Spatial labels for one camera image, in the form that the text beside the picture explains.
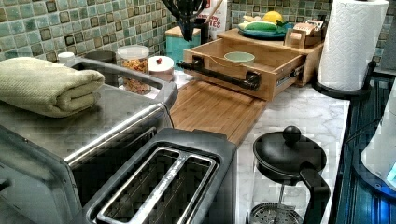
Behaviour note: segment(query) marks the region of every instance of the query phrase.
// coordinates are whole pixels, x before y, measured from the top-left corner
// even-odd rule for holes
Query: green bowl
[[[253,66],[254,64],[254,55],[246,52],[229,52],[224,54],[224,58],[235,63],[242,63],[248,66]]]

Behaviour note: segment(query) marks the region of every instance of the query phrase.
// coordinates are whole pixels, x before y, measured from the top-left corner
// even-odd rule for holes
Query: paper towel roll
[[[372,60],[388,1],[334,0],[318,69],[318,82],[359,90]]]

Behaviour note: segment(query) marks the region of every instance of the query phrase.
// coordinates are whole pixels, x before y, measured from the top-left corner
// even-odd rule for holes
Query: wooden drawer organizer
[[[192,58],[198,56],[204,59],[205,69],[240,79],[245,79],[247,72],[259,73],[261,75],[260,87],[256,91],[251,91],[202,75],[194,70],[185,69],[184,72],[266,101],[272,101],[275,96],[293,83],[303,86],[311,80],[314,76],[314,63],[322,49],[322,44],[315,49],[301,50],[285,47],[280,41],[254,40],[241,36],[237,33],[237,29],[218,34],[218,38],[207,44],[185,49],[183,61],[192,63]],[[255,56],[254,65],[247,66],[224,59],[224,54],[232,51],[253,54]]]

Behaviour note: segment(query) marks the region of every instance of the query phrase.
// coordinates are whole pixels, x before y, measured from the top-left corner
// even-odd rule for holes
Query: paper towel holder
[[[312,87],[314,90],[322,93],[323,95],[330,96],[332,98],[341,100],[362,100],[370,96],[372,86],[370,80],[376,67],[376,62],[371,61],[367,65],[366,77],[364,78],[363,86],[359,90],[355,91],[340,91],[327,86],[322,85],[317,79],[313,81]]]

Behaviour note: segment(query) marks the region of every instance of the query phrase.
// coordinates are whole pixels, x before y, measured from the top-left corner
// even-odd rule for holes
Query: lemon
[[[283,17],[277,11],[269,11],[269,12],[265,13],[264,17],[262,17],[262,20],[269,21],[269,22],[276,24],[276,21],[283,22]]]

